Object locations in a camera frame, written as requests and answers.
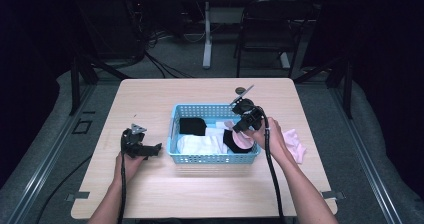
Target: black chair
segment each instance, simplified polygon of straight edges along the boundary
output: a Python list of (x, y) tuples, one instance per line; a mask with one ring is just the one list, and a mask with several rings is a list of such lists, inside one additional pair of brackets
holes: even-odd
[(276, 52), (277, 58), (284, 52), (293, 53), (288, 74), (291, 77), (304, 26), (313, 13), (312, 3), (306, 0), (255, 0), (249, 3), (243, 10), (234, 51), (234, 58), (237, 57), (236, 77), (240, 77), (242, 51)]

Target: person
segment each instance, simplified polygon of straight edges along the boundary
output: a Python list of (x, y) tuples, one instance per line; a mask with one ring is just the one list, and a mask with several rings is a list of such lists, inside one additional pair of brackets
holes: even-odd
[[(327, 203), (324, 201), (324, 198), (305, 176), (293, 159), (290, 151), (287, 149), (278, 121), (269, 117), (268, 123), (270, 129), (270, 152), (286, 177), (299, 222), (302, 224), (338, 223)], [(262, 149), (265, 149), (264, 120), (262, 120), (262, 126), (259, 130), (247, 130), (244, 131), (244, 134), (253, 138)], [(129, 183), (144, 157), (132, 159), (127, 155), (124, 156), (126, 181)], [(121, 203), (121, 160), (121, 154), (119, 154), (116, 157), (115, 173), (112, 184), (109, 186), (104, 199), (97, 207), (88, 223), (116, 223)]]

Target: basket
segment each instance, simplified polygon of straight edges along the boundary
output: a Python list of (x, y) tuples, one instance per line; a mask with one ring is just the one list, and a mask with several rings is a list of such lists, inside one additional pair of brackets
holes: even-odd
[(215, 127), (216, 121), (233, 120), (237, 123), (240, 116), (232, 112), (228, 104), (177, 104), (172, 111), (172, 118), (167, 140), (167, 152), (176, 164), (251, 164), (260, 153), (261, 148), (254, 144), (248, 153), (186, 155), (177, 148), (178, 140), (183, 136), (180, 132), (180, 118), (199, 117), (205, 120), (208, 127)]

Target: light wood tabletop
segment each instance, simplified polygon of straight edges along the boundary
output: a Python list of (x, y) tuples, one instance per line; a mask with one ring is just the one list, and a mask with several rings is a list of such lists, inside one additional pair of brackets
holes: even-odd
[[(166, 152), (171, 113), (181, 103), (231, 103), (235, 89), (254, 85), (244, 98), (261, 106), (282, 130), (295, 129), (307, 150), (300, 168), (319, 191), (330, 191), (320, 156), (295, 86), (287, 78), (129, 79), (124, 80), (98, 140), (71, 211), (88, 219), (113, 178), (120, 138), (126, 128), (147, 128), (143, 144), (162, 143), (158, 157), (142, 163), (127, 187), (125, 218), (277, 217), (275, 190), (265, 152), (252, 164), (175, 164)], [(275, 162), (283, 211), (296, 216), (285, 177)], [(337, 212), (335, 200), (327, 199)]]

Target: forearm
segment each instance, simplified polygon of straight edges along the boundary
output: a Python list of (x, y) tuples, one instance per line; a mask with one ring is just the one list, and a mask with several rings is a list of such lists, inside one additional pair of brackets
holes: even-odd
[(121, 206), (121, 196), (122, 185), (118, 182), (112, 182), (88, 223), (116, 223)]
[(336, 218), (315, 186), (309, 181), (288, 150), (275, 155), (287, 179), (299, 222), (337, 223)]

